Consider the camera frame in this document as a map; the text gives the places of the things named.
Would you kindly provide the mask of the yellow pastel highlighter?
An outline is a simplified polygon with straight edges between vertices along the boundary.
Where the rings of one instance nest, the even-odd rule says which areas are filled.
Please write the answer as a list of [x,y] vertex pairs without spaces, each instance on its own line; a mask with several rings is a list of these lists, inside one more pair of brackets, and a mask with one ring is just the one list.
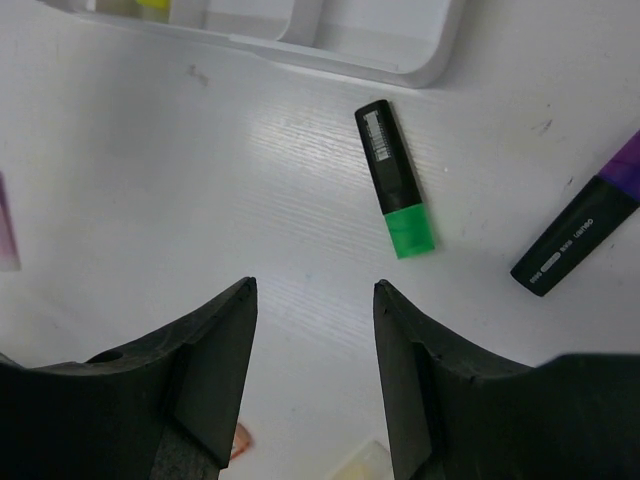
[[391,455],[377,440],[368,440],[347,456],[331,473],[329,480],[391,480]]

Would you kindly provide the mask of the black purple-capped highlighter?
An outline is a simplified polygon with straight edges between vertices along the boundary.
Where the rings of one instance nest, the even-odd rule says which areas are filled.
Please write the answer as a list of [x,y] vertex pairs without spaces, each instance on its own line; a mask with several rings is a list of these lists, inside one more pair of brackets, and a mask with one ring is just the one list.
[[511,269],[543,297],[639,209],[639,135],[634,134],[562,210]]

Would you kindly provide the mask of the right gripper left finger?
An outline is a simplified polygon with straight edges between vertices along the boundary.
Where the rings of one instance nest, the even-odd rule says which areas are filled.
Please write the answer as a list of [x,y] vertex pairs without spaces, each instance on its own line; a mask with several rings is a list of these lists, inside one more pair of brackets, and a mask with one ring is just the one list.
[[258,316],[246,277],[85,362],[1,361],[5,479],[215,479],[228,467]]

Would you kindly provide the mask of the black green-capped highlighter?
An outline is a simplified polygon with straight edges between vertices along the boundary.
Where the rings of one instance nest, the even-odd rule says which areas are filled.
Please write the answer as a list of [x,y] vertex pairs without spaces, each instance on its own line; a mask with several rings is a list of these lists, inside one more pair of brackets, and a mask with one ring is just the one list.
[[356,110],[354,117],[396,257],[433,251],[426,206],[391,104],[377,100]]

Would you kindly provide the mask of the black yellow-capped highlighter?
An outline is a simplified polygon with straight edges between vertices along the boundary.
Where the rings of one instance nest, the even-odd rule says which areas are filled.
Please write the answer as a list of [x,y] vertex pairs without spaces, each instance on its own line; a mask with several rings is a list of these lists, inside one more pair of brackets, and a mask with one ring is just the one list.
[[145,8],[153,8],[161,11],[168,11],[170,9],[170,0],[137,0],[137,3]]

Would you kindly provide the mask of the pink pastel highlighter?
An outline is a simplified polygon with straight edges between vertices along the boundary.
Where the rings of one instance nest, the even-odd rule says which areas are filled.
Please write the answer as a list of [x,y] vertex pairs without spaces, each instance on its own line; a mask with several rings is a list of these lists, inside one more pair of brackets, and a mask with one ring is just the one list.
[[2,272],[16,272],[21,269],[17,241],[13,228],[6,182],[4,175],[0,176],[0,261]]

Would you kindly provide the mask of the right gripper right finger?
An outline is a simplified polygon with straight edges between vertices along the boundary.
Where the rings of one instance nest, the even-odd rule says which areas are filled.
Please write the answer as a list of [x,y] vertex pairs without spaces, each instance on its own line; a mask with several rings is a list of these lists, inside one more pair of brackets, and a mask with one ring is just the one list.
[[377,359],[398,479],[635,479],[639,359],[506,359],[374,287]]

